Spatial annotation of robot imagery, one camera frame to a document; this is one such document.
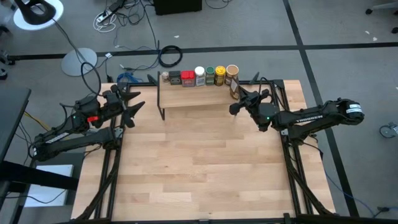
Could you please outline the white power strip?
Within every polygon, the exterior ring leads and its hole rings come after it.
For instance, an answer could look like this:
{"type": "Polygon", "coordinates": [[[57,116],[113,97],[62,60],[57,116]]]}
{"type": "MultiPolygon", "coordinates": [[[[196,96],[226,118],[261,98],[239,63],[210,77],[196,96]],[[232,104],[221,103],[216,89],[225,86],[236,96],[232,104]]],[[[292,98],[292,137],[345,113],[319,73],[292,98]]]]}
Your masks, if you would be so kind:
{"type": "Polygon", "coordinates": [[[113,12],[107,9],[107,10],[105,10],[104,12],[102,12],[102,13],[100,13],[100,14],[98,15],[98,17],[96,18],[96,22],[101,23],[101,22],[103,22],[104,20],[106,20],[106,19],[108,19],[109,17],[111,17],[112,14],[113,14],[113,12]]]}

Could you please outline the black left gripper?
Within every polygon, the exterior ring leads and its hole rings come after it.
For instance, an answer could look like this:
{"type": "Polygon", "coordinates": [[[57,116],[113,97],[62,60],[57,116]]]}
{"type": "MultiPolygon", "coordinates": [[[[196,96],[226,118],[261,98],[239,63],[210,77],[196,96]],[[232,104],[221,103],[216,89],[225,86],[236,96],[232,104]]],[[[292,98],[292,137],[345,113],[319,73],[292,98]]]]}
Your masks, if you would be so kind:
{"type": "Polygon", "coordinates": [[[133,128],[135,126],[132,117],[145,105],[145,101],[139,102],[133,106],[126,106],[125,103],[139,96],[137,92],[123,92],[117,85],[112,85],[110,90],[103,92],[103,98],[106,100],[101,107],[101,120],[107,121],[113,117],[121,115],[124,124],[133,128]]]}

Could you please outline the grey cabinet with white panel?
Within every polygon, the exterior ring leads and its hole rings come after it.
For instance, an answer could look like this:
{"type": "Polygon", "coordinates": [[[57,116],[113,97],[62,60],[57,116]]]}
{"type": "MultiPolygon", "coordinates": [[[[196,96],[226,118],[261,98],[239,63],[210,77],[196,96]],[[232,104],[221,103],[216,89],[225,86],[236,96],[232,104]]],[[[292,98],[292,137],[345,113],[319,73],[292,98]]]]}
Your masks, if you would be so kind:
{"type": "MultiPolygon", "coordinates": [[[[45,162],[36,162],[35,168],[67,177],[79,178],[83,162],[82,152],[67,152],[45,162]]],[[[31,185],[24,207],[60,207],[72,203],[73,190],[31,185]]]]}

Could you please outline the grey caster wheel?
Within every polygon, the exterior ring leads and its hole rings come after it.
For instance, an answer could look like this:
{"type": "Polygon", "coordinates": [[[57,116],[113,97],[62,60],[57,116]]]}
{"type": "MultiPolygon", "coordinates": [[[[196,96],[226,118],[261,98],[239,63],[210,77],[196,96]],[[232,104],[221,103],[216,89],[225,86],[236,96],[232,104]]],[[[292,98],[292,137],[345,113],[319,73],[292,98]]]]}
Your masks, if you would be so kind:
{"type": "Polygon", "coordinates": [[[381,136],[388,139],[398,137],[398,124],[390,122],[383,125],[379,128],[379,133],[381,136]]]}

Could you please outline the black spice tin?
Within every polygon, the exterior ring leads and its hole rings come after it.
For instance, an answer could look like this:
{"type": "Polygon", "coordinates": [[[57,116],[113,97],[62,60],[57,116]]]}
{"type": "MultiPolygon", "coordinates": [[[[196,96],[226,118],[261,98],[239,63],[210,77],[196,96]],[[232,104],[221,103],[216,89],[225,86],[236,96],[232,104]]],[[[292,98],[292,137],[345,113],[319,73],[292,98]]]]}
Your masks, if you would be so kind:
{"type": "Polygon", "coordinates": [[[181,85],[181,71],[169,71],[169,80],[171,85],[181,85]]]}

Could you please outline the black box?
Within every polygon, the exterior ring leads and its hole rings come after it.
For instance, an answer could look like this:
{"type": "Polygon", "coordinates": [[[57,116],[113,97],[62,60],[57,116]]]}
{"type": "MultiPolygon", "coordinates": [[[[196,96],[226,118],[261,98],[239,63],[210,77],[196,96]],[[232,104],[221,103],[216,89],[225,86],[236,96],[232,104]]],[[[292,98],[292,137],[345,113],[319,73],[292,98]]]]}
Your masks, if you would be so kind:
{"type": "Polygon", "coordinates": [[[153,3],[158,16],[202,10],[202,0],[153,0],[153,3]]]}

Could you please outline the black stand on white disc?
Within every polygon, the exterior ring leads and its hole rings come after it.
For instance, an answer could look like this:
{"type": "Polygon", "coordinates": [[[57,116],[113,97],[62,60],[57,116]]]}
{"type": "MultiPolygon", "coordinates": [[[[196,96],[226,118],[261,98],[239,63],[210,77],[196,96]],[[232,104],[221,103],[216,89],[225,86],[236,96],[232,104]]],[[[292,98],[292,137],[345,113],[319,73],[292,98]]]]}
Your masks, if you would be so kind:
{"type": "Polygon", "coordinates": [[[17,9],[13,15],[15,25],[28,31],[46,29],[54,25],[64,12],[60,0],[14,0],[17,9]]]}

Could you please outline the red-lid spice container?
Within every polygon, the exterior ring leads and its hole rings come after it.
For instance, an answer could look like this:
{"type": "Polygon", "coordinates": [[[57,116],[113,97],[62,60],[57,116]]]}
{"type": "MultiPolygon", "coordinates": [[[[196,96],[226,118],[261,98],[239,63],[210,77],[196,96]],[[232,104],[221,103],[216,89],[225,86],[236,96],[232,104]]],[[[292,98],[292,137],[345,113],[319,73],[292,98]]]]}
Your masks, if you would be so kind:
{"type": "Polygon", "coordinates": [[[184,70],[180,74],[183,87],[195,86],[195,72],[193,70],[184,70]]]}

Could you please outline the brown-lid furikake jar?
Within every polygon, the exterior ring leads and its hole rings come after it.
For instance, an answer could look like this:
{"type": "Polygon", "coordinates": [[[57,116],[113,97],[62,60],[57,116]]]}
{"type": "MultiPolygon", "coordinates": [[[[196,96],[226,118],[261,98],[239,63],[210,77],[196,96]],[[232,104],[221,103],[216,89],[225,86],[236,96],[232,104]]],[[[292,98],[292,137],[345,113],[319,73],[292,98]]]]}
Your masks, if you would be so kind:
{"type": "Polygon", "coordinates": [[[239,68],[236,65],[228,65],[226,67],[226,75],[224,78],[224,83],[228,86],[231,85],[232,79],[235,79],[238,77],[239,73],[239,68]]]}

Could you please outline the yellow-lid spice jar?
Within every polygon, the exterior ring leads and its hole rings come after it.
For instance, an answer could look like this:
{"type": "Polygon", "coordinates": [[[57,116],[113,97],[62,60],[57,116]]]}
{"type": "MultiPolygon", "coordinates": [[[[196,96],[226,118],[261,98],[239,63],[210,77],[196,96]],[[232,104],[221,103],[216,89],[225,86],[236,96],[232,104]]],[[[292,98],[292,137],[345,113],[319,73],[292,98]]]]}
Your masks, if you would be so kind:
{"type": "Polygon", "coordinates": [[[215,85],[222,86],[224,84],[224,77],[226,75],[226,68],[224,66],[217,66],[215,68],[215,85]]]}

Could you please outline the white-lid spice jar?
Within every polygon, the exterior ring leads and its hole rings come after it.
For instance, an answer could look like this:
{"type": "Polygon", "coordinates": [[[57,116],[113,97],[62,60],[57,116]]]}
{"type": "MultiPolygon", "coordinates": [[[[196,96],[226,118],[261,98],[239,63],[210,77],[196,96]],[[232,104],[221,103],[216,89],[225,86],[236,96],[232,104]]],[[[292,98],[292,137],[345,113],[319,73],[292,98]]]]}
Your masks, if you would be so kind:
{"type": "Polygon", "coordinates": [[[195,72],[196,86],[205,85],[205,69],[201,66],[198,66],[194,69],[194,72],[195,72]]]}

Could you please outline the black desk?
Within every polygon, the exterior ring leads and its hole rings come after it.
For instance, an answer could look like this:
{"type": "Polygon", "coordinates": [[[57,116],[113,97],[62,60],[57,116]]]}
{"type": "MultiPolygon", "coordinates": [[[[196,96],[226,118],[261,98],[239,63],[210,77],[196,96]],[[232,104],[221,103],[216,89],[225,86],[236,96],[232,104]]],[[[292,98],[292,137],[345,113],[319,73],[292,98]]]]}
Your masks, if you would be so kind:
{"type": "Polygon", "coordinates": [[[0,86],[0,163],[7,154],[30,94],[29,88],[0,86]]]}

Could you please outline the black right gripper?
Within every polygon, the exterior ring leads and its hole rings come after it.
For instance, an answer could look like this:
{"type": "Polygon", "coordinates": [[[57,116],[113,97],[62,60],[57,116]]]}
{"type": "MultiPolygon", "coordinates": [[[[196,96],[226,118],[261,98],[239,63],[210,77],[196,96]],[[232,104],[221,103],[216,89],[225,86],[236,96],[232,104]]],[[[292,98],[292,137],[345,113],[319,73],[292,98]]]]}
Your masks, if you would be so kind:
{"type": "Polygon", "coordinates": [[[237,115],[241,108],[245,108],[251,116],[259,118],[264,116],[266,118],[271,117],[271,106],[263,103],[262,100],[270,96],[268,89],[264,89],[261,92],[258,91],[247,91],[243,86],[239,87],[239,101],[229,106],[229,113],[231,115],[237,115]]]}

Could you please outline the grey round floor stand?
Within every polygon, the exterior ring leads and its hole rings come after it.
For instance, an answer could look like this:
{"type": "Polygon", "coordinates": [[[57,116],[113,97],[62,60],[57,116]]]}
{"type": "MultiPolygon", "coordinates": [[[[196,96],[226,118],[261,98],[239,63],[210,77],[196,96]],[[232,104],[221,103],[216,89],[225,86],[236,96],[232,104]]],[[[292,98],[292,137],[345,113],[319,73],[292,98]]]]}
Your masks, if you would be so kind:
{"type": "Polygon", "coordinates": [[[95,66],[98,61],[96,52],[90,48],[78,48],[69,38],[61,25],[55,19],[52,19],[52,22],[54,22],[54,25],[72,47],[72,50],[62,59],[62,71],[71,77],[79,77],[81,74],[85,75],[92,71],[92,66],[95,66]]]}

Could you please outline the green-lid oregano jar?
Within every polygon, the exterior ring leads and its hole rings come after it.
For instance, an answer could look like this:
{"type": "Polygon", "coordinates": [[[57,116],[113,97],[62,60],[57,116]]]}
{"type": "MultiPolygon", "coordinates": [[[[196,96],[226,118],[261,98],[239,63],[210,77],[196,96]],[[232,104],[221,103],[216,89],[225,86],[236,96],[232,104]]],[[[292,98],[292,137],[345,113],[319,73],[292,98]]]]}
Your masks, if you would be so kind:
{"type": "Polygon", "coordinates": [[[205,85],[215,84],[215,68],[212,66],[206,67],[205,70],[205,85]]]}

